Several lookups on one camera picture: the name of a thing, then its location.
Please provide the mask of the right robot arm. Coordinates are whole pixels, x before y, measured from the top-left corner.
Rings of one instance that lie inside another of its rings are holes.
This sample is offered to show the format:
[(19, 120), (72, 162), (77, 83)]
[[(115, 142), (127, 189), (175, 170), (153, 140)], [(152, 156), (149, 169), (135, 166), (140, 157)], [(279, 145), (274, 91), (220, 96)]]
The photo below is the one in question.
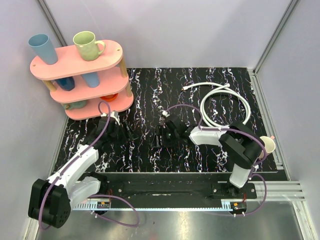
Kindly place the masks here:
[(152, 148), (174, 148), (179, 144), (222, 147), (233, 163), (227, 192), (235, 199), (244, 194), (245, 185), (251, 178), (258, 159), (263, 161), (267, 156), (262, 139), (241, 122), (222, 127), (208, 127), (187, 126), (180, 120), (167, 120), (155, 128)]

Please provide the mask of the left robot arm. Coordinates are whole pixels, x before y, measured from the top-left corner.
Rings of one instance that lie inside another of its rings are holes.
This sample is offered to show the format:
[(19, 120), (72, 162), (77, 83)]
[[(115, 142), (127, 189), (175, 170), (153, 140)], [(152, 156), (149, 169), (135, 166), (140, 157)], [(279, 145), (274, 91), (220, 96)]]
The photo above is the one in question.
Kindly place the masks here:
[(54, 228), (62, 227), (71, 211), (94, 195), (103, 198), (111, 193), (108, 178), (86, 170), (99, 159), (99, 153), (112, 145), (124, 145), (137, 135), (126, 120), (102, 117), (80, 144), (75, 155), (47, 179), (37, 179), (32, 187), (28, 217)]

